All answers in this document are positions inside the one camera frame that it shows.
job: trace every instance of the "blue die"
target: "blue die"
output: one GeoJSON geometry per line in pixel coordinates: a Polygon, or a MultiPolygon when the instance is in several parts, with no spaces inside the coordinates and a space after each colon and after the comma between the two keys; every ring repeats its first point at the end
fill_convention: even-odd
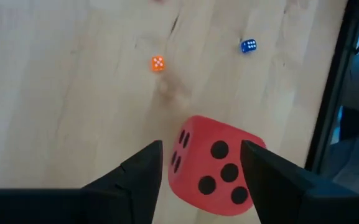
{"type": "Polygon", "coordinates": [[[256,41],[254,39],[245,40],[240,44],[240,49],[243,53],[252,52],[256,50],[256,41]]]}

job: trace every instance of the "small die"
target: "small die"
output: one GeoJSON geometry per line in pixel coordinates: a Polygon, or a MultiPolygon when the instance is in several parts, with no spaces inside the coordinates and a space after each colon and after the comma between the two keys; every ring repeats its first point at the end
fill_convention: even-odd
{"type": "Polygon", "coordinates": [[[256,41],[254,39],[245,40],[240,44],[241,52],[248,53],[256,50],[256,41]]]}
{"type": "Polygon", "coordinates": [[[160,55],[157,55],[151,60],[151,70],[153,72],[160,72],[166,68],[166,63],[164,58],[160,55]]]}

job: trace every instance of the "wood grain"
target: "wood grain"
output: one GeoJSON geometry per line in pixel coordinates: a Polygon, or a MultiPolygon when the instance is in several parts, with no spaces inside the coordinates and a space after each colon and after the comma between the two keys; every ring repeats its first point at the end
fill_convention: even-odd
{"type": "MultiPolygon", "coordinates": [[[[346,0],[0,0],[0,187],[79,187],[202,114],[303,165],[346,0]],[[238,52],[241,39],[258,50],[238,52]],[[167,70],[149,69],[162,54],[167,70]]],[[[154,218],[218,217],[179,200],[154,218]]]]}

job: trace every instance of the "dice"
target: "dice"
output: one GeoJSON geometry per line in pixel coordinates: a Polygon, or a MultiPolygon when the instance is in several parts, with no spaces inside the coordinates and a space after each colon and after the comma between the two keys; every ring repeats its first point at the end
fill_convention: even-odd
{"type": "Polygon", "coordinates": [[[233,126],[193,116],[175,140],[168,181],[189,204],[217,215],[232,216],[253,205],[240,162],[242,140],[266,147],[263,140],[233,126]]]}
{"type": "Polygon", "coordinates": [[[245,40],[240,43],[240,50],[243,53],[248,53],[256,50],[256,41],[254,39],[245,40]]]}
{"type": "Polygon", "coordinates": [[[162,57],[161,55],[152,57],[150,66],[153,72],[163,71],[166,68],[164,57],[162,57]]]}

